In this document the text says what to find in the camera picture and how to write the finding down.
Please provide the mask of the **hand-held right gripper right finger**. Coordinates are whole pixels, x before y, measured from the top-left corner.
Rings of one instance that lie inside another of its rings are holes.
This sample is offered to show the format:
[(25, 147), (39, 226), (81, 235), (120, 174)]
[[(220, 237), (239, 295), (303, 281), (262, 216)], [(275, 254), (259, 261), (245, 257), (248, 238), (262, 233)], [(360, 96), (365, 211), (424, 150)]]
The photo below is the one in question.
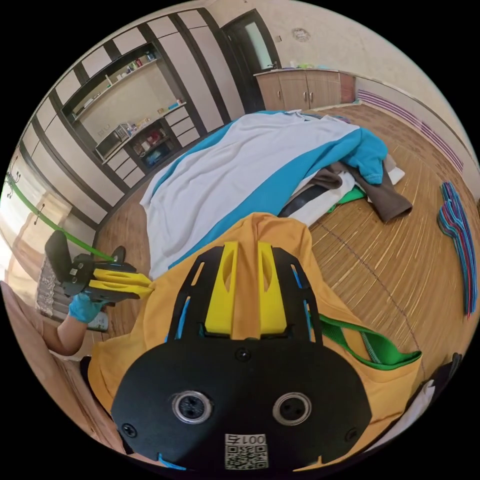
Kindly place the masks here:
[(261, 334), (283, 334), (287, 328), (279, 275), (272, 246), (257, 244), (258, 306)]

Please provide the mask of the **person's left hand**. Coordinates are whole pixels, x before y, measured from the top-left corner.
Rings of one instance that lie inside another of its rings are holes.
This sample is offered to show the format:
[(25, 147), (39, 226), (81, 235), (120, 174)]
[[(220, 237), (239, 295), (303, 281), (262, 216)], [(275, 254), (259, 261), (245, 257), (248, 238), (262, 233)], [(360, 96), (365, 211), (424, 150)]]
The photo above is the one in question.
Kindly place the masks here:
[(92, 301), (86, 293), (81, 292), (72, 297), (68, 315), (83, 324), (90, 324), (108, 303), (108, 301)]

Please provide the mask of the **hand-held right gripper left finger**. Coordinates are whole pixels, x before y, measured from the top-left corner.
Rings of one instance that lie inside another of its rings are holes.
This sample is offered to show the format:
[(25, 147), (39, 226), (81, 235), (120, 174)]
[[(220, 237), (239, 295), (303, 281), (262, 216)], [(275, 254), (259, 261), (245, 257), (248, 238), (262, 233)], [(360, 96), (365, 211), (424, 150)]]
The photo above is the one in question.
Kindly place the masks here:
[(233, 331), (239, 243), (223, 245), (204, 327), (208, 334), (231, 334)]

